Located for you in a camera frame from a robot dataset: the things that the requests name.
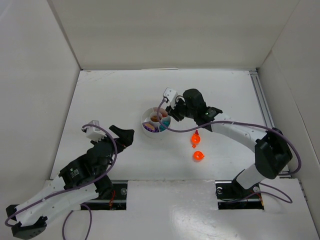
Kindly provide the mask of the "purple butterfly lego brick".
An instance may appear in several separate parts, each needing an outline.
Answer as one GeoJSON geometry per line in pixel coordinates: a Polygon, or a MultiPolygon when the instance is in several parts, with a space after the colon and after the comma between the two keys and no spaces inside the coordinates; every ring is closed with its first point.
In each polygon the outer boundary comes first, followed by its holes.
{"type": "Polygon", "coordinates": [[[142,124],[142,126],[144,127],[144,129],[146,129],[147,131],[151,132],[151,133],[158,133],[159,129],[155,126],[153,126],[152,124],[150,124],[149,122],[144,122],[142,124]]]}

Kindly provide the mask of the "teal square lego brick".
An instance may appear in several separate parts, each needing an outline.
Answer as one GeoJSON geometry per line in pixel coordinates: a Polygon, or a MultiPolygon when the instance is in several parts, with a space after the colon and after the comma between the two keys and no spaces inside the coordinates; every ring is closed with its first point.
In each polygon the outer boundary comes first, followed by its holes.
{"type": "Polygon", "coordinates": [[[159,125],[159,131],[163,132],[165,131],[170,125],[169,121],[163,121],[162,124],[159,125]]]}

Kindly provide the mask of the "orange round lego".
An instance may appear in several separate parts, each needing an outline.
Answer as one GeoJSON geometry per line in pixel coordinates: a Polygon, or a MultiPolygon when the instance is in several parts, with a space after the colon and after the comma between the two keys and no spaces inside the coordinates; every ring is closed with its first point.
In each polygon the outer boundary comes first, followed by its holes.
{"type": "Polygon", "coordinates": [[[197,134],[193,134],[190,140],[194,145],[197,145],[201,142],[201,137],[197,134]]]}
{"type": "Polygon", "coordinates": [[[193,154],[193,159],[200,162],[204,159],[205,155],[201,151],[195,151],[193,154]]]}

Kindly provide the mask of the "brown lego plate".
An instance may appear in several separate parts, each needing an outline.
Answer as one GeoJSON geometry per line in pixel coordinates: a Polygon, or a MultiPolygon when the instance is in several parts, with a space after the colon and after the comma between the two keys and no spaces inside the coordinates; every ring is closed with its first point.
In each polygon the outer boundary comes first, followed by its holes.
{"type": "Polygon", "coordinates": [[[162,115],[155,113],[155,114],[151,114],[149,118],[152,122],[157,123],[159,122],[159,120],[162,119],[162,115]]]}

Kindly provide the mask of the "orange round lego front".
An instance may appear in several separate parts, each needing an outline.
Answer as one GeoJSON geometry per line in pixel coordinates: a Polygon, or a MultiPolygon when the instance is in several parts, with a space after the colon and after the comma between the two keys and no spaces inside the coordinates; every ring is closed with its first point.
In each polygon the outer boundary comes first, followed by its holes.
{"type": "Polygon", "coordinates": [[[205,155],[201,151],[195,151],[193,154],[193,159],[200,162],[204,159],[205,155]]]}

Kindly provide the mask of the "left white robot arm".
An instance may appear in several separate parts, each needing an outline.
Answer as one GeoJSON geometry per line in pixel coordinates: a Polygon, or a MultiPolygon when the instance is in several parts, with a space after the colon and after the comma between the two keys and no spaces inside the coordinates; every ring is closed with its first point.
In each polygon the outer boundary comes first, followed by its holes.
{"type": "Polygon", "coordinates": [[[29,200],[6,208],[4,224],[11,229],[13,237],[31,240],[60,214],[73,211],[87,201],[106,198],[114,192],[108,173],[114,167],[118,154],[133,144],[135,131],[115,125],[105,130],[97,120],[83,125],[81,130],[92,147],[68,163],[29,200]]]}

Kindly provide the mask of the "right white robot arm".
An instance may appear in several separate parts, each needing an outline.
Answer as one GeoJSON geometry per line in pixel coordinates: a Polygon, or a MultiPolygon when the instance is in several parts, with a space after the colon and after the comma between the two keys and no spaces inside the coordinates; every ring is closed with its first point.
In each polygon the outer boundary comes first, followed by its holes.
{"type": "Polygon", "coordinates": [[[195,88],[186,90],[182,96],[166,88],[163,100],[168,104],[166,112],[177,122],[192,119],[200,128],[228,137],[254,153],[254,163],[232,180],[235,191],[248,190],[265,179],[275,179],[293,158],[288,140],[280,130],[237,122],[221,109],[208,106],[195,88]]]}

